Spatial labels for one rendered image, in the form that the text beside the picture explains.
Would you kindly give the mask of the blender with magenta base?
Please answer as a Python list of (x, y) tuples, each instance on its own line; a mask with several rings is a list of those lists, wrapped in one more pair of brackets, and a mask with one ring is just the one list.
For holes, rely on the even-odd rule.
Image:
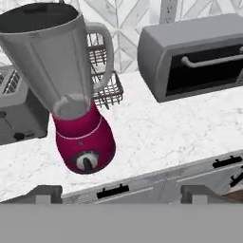
[[(92, 81), (87, 35), (98, 33), (106, 50), (101, 80)], [(56, 144), (65, 166), (76, 174), (93, 174), (114, 158), (112, 130), (93, 95), (114, 71), (114, 48), (108, 28), (87, 23), (65, 3), (32, 3), (0, 14), (0, 47), (28, 87), (49, 111)]]

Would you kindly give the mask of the grey toaster oven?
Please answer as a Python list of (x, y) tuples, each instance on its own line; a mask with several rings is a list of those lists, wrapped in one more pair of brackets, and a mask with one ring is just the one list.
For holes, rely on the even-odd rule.
[(191, 62), (234, 56), (243, 47), (243, 17), (236, 13), (142, 29), (139, 72), (159, 103), (243, 85), (243, 60), (190, 68)]

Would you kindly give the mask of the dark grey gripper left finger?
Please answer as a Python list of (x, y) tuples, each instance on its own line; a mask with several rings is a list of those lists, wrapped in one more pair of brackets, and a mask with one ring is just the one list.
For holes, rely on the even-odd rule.
[(27, 194), (4, 201), (19, 204), (62, 204), (63, 187), (61, 185), (38, 185)]

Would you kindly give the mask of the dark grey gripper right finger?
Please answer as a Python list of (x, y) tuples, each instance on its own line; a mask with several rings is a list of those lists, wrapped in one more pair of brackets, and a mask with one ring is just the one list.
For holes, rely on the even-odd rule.
[(234, 203), (232, 199), (220, 196), (205, 185), (182, 185), (181, 204)]

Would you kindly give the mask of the grey toaster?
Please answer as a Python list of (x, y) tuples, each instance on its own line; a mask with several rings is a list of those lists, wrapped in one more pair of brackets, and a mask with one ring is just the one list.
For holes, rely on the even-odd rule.
[(0, 66), (0, 145), (47, 135), (49, 113), (12, 65)]

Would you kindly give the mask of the white wall socket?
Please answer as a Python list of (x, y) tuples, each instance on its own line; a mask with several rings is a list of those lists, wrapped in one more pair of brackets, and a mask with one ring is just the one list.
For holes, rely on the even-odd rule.
[(161, 0), (159, 22), (172, 23), (176, 19), (178, 0)]

